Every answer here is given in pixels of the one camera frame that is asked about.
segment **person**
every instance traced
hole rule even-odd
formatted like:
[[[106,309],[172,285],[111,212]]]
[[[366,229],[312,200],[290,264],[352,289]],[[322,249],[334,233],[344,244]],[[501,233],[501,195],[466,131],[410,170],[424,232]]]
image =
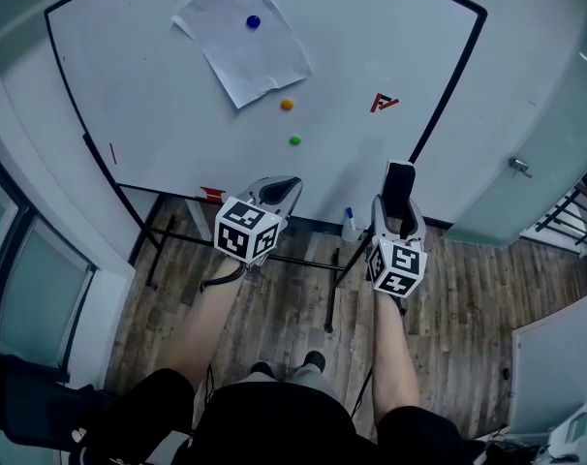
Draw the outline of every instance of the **person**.
[[[235,275],[225,258],[215,278]],[[198,296],[173,335],[162,367],[113,406],[81,444],[83,463],[139,464],[173,429],[192,421],[195,391],[216,352],[244,275]],[[192,445],[174,465],[223,459],[319,462],[390,460],[396,463],[472,463],[456,427],[420,408],[417,375],[402,317],[387,294],[375,292],[373,412],[378,443],[357,436],[354,424],[322,375],[324,358],[312,352],[293,376],[278,383],[265,363],[237,384],[219,388],[207,404]]]

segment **whiteboard frame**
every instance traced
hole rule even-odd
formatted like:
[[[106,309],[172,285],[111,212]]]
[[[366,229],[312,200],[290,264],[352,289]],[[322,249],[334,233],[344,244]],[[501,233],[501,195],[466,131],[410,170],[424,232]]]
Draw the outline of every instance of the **whiteboard frame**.
[[[152,243],[156,244],[155,239],[153,238],[153,234],[151,234],[151,232],[150,232],[150,229],[140,219],[139,215],[137,214],[135,209],[132,207],[132,204],[130,203],[128,198],[121,191],[122,187],[132,188],[132,189],[141,190],[141,191],[147,191],[150,193],[156,193],[158,195],[168,195],[168,196],[172,196],[172,197],[178,197],[178,198],[182,198],[185,200],[194,200],[194,201],[198,201],[198,202],[207,202],[207,200],[203,199],[203,198],[198,198],[195,196],[179,195],[179,194],[174,194],[174,193],[170,193],[170,192],[166,192],[166,191],[154,190],[151,188],[144,188],[144,187],[140,187],[140,186],[133,186],[130,184],[118,183],[115,181],[112,174],[108,170],[108,167],[107,167],[106,163],[104,162],[104,159],[102,158],[102,156],[98,152],[97,148],[95,147],[95,144],[92,141],[91,135],[89,134],[89,130],[87,129],[86,124],[84,123],[84,120],[82,119],[82,115],[80,114],[80,110],[78,109],[76,100],[74,98],[74,95],[72,94],[70,84],[67,81],[65,73],[63,71],[63,66],[62,66],[62,63],[59,58],[59,54],[57,52],[57,48],[56,48],[56,45],[54,42],[54,37],[52,36],[52,30],[51,30],[48,14],[57,10],[59,7],[62,7],[63,5],[65,5],[71,1],[73,1],[73,0],[60,0],[44,10],[44,16],[45,16],[45,20],[46,20],[46,28],[47,28],[47,32],[48,32],[48,37],[50,39],[50,44],[52,45],[52,51],[54,53],[54,58],[57,63],[57,67],[59,68],[59,73],[61,74],[61,78],[63,79],[63,84],[65,85],[68,96],[70,97],[70,101],[72,102],[72,106],[74,107],[74,110],[77,114],[78,121],[80,122],[80,125],[82,126],[82,129],[84,131],[83,137],[85,139],[85,142],[88,145],[91,154],[96,159],[96,162],[97,162],[98,166],[100,167],[100,170],[103,172],[104,176],[107,178],[107,181],[111,185],[115,194],[121,200],[121,202],[124,204],[126,209],[130,212],[131,216],[137,222],[137,224],[139,225],[141,230],[144,233],[148,233],[149,240],[152,241]],[[423,130],[422,134],[420,135],[420,138],[418,139],[418,142],[414,148],[414,151],[410,155],[410,158],[408,161],[412,164],[417,160],[417,158],[420,155],[420,153],[422,152],[422,149],[424,148],[425,144],[428,142],[429,138],[431,137],[431,133],[433,132],[434,128],[436,127],[436,124],[440,120],[440,116],[442,115],[445,107],[447,106],[448,100],[450,99],[450,96],[452,95],[452,92],[454,91],[454,89],[457,85],[457,82],[459,81],[459,79],[461,78],[461,75],[463,74],[463,71],[466,67],[466,64],[468,63],[468,60],[470,59],[470,55],[472,54],[472,51],[474,50],[474,47],[475,47],[477,40],[479,38],[482,26],[485,23],[485,20],[487,19],[487,10],[484,7],[480,6],[479,4],[476,4],[475,2],[472,2],[471,0],[451,0],[451,1],[471,10],[472,12],[474,12],[477,15],[477,18],[475,20],[475,24],[472,28],[470,36],[468,37],[468,41],[466,42],[466,45],[464,46],[464,49],[459,57],[459,60],[457,61],[455,69],[452,72],[450,79],[447,83],[447,86],[442,94],[442,97],[440,98],[438,105],[434,109],[433,114],[429,118],[429,122],[427,123],[425,129]],[[318,231],[318,232],[324,232],[324,233],[328,232],[328,233],[340,234],[340,229],[342,228],[341,225],[326,223],[326,222],[322,222],[322,221],[315,221],[315,220],[311,220],[311,219],[302,219],[302,218],[300,218],[300,220],[315,223],[313,231]]]

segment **shoe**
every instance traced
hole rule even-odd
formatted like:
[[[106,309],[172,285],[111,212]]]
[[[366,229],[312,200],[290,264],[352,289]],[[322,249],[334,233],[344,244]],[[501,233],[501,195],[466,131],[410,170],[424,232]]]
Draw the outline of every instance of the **shoe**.
[[[274,372],[272,372],[270,366],[264,361],[258,361],[251,367],[251,374],[254,374],[255,372],[261,372],[262,374],[265,374],[266,376],[274,379]]]
[[[320,352],[314,351],[307,353],[306,357],[304,358],[304,363],[302,363],[302,366],[307,365],[308,363],[312,363],[320,369],[320,372],[324,373],[325,358],[324,355],[322,355]]]

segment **orange ball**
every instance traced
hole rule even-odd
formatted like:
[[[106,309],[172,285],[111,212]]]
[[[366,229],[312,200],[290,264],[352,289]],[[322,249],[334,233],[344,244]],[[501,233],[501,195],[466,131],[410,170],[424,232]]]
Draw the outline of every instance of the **orange ball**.
[[[293,108],[294,108],[294,100],[290,100],[289,98],[286,98],[285,100],[283,100],[281,102],[281,109],[291,110]]]

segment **blue ball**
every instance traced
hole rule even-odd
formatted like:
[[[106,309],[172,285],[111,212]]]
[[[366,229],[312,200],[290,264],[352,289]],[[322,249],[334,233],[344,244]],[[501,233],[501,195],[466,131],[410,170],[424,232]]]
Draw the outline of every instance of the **blue ball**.
[[[262,23],[262,20],[259,19],[256,15],[251,15],[250,17],[248,17],[246,19],[246,25],[248,27],[252,27],[253,29],[259,27],[259,25]]]

